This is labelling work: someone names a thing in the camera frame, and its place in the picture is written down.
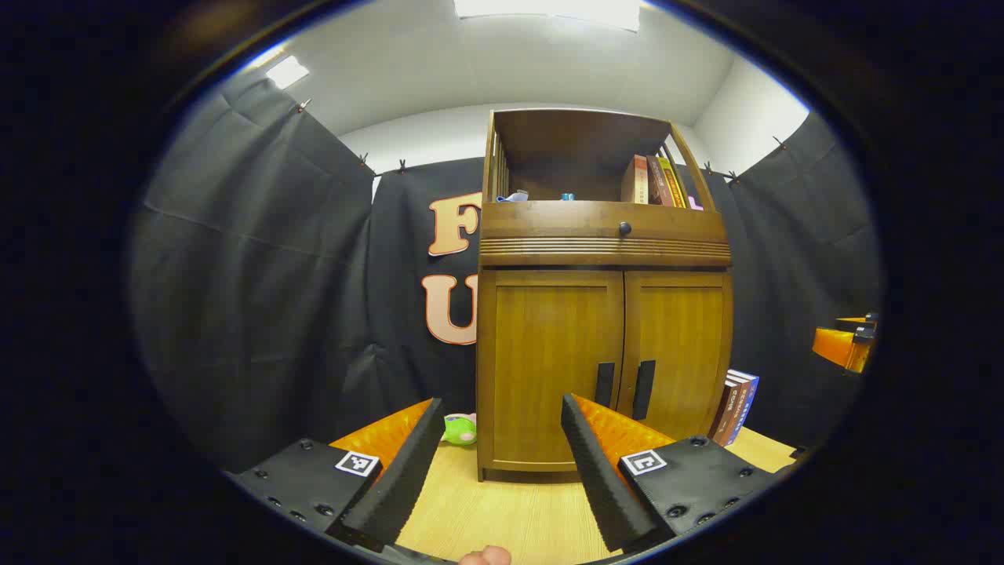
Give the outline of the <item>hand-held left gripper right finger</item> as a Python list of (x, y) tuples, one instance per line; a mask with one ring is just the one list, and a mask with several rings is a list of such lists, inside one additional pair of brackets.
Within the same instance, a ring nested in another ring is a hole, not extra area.
[(609, 550), (687, 535), (791, 472), (767, 471), (700, 434), (671, 439), (573, 393), (563, 396), (562, 429)]

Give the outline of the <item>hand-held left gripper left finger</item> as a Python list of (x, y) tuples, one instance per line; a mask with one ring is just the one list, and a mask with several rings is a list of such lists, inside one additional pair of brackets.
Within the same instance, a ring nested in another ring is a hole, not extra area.
[(379, 552), (408, 523), (444, 431), (442, 400), (430, 398), (331, 443), (295, 440), (226, 475), (287, 521)]

